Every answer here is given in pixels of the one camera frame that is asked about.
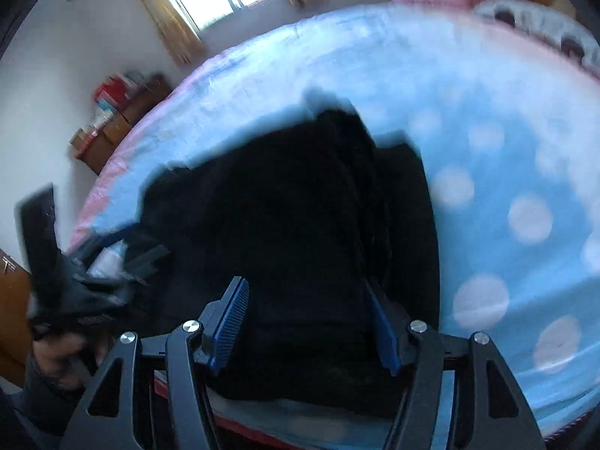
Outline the left hand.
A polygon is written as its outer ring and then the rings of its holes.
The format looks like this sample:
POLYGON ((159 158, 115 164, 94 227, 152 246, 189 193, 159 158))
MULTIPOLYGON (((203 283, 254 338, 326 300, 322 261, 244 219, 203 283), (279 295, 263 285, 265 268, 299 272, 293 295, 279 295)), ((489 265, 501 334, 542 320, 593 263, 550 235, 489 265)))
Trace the left hand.
POLYGON ((87 338, 78 333, 49 336, 33 342, 33 357, 40 372, 63 389, 77 389, 89 378, 90 372, 81 361, 80 354, 91 350, 98 367, 113 344, 106 334, 87 338))

